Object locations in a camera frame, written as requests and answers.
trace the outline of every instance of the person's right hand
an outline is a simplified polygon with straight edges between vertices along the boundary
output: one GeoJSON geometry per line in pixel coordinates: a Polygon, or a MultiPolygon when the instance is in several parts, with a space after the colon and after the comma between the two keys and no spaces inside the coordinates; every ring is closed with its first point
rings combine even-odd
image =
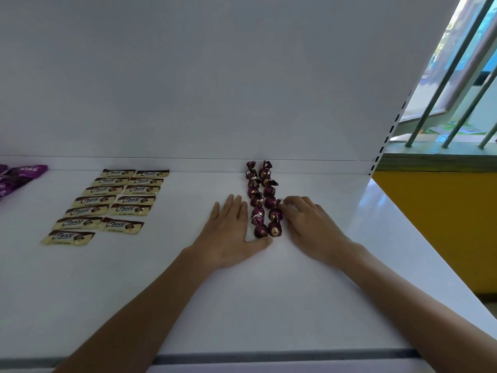
{"type": "Polygon", "coordinates": [[[307,196],[289,196],[279,207],[288,221],[293,242],[309,257],[342,269],[344,260],[363,248],[348,238],[328,213],[307,196]]]}

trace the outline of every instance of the gray strip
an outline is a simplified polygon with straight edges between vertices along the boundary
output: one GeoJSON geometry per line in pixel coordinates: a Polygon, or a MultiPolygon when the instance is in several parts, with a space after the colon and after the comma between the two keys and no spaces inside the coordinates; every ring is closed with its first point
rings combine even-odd
{"type": "MultiPolygon", "coordinates": [[[[65,357],[0,358],[0,369],[55,368],[65,357]]],[[[385,360],[420,358],[414,349],[341,350],[316,352],[255,352],[232,354],[159,355],[152,365],[269,363],[287,361],[385,360]]]]}

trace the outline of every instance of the purple candy bag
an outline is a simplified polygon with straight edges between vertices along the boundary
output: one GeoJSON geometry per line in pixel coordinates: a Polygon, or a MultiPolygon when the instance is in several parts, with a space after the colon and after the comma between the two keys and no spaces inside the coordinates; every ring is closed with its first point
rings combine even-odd
{"type": "Polygon", "coordinates": [[[0,175],[0,197],[9,195],[17,188],[38,178],[47,170],[48,166],[46,165],[22,166],[10,169],[4,175],[0,175]]]}

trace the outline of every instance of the beige candy wrapper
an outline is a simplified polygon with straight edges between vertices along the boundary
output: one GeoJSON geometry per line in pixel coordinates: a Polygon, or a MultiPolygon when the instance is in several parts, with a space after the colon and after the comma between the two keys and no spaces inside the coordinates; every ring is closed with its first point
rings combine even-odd
{"type": "Polygon", "coordinates": [[[107,213],[108,209],[108,205],[90,205],[88,207],[71,208],[65,211],[64,217],[104,215],[107,213]]]}
{"type": "Polygon", "coordinates": [[[116,195],[104,195],[104,196],[80,196],[77,197],[73,202],[71,207],[86,207],[88,205],[105,205],[112,204],[116,199],[116,195]]]}
{"type": "Polygon", "coordinates": [[[159,186],[126,186],[124,188],[124,194],[127,195],[140,195],[140,194],[151,194],[157,195],[160,190],[159,186]]]}
{"type": "Polygon", "coordinates": [[[149,212],[149,205],[113,204],[109,209],[111,215],[146,216],[149,212]]]}
{"type": "Polygon", "coordinates": [[[137,234],[143,226],[141,221],[118,220],[104,217],[98,228],[104,232],[120,232],[127,234],[137,234]]]}
{"type": "Polygon", "coordinates": [[[132,177],[129,178],[128,185],[133,185],[133,186],[162,186],[162,183],[164,183],[164,179],[162,178],[139,178],[139,177],[132,177]]]}
{"type": "Polygon", "coordinates": [[[125,186],[128,184],[128,177],[123,178],[97,178],[92,186],[125,186]]]}
{"type": "Polygon", "coordinates": [[[152,205],[155,202],[155,196],[120,196],[117,204],[130,204],[130,205],[152,205]]]}
{"type": "Polygon", "coordinates": [[[133,176],[134,173],[135,173],[135,170],[103,169],[102,173],[100,173],[100,176],[103,178],[109,178],[109,177],[120,178],[120,177],[125,177],[125,176],[133,176]]]}
{"type": "Polygon", "coordinates": [[[117,195],[123,188],[124,186],[92,186],[85,189],[82,196],[117,195]]]}
{"type": "Polygon", "coordinates": [[[138,170],[134,176],[138,178],[164,178],[169,175],[169,170],[138,170]]]}
{"type": "Polygon", "coordinates": [[[64,217],[57,220],[52,230],[63,229],[96,229],[101,217],[64,217]]]}
{"type": "Polygon", "coordinates": [[[74,232],[70,230],[53,230],[41,243],[44,245],[86,245],[95,235],[94,232],[74,232]]]}

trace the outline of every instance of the white tabletop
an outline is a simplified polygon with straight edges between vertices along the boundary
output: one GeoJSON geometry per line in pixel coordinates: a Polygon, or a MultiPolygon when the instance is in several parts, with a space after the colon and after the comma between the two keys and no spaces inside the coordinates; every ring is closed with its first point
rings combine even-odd
{"type": "MultiPolygon", "coordinates": [[[[69,355],[193,242],[214,201],[246,192],[242,174],[171,173],[138,235],[98,232],[84,247],[41,245],[98,174],[49,171],[0,202],[0,359],[69,355]]],[[[493,316],[367,175],[273,176],[278,197],[310,196],[389,267],[497,337],[493,316]]],[[[408,347],[355,285],[283,233],[214,273],[160,354],[408,347]]]]}

